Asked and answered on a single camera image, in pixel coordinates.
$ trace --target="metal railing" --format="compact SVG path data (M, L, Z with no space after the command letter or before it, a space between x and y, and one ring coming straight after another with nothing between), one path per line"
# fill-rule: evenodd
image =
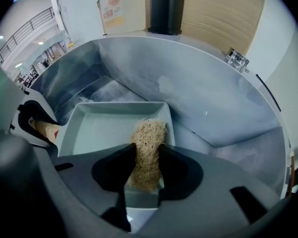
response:
M21 26L3 45L0 49L0 63L9 56L9 54L15 49L15 47L34 29L43 25L45 22L53 18L52 7L42 11L38 15L31 18L23 26Z

